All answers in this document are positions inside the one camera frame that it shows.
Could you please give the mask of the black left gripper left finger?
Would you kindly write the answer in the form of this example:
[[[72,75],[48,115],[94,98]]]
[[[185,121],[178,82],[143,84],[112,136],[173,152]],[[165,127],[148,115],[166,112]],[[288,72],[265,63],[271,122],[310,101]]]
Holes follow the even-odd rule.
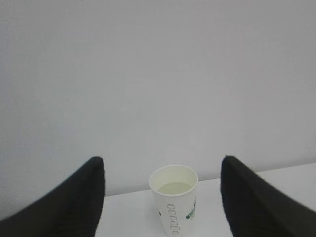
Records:
[[[93,237],[105,199],[105,169],[92,157],[55,189],[1,220],[2,237]]]

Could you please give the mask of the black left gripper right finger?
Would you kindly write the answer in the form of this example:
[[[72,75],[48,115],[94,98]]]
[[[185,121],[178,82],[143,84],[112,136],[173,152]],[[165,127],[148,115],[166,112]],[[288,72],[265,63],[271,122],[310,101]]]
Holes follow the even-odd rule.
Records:
[[[221,165],[223,209],[235,237],[314,237],[316,213],[270,185],[234,156]]]

